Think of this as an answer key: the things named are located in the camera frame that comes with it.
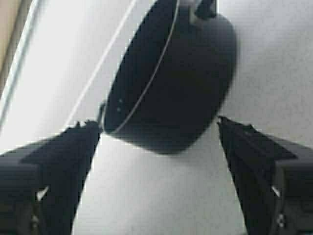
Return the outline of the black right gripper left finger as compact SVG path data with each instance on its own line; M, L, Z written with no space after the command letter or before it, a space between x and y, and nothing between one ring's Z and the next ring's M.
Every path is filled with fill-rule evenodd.
M100 135L88 120L1 154L1 234L71 234Z

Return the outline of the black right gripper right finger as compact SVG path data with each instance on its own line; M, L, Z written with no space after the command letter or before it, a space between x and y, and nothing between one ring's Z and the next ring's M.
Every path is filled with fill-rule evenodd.
M217 125L246 234L312 234L313 150L224 116Z

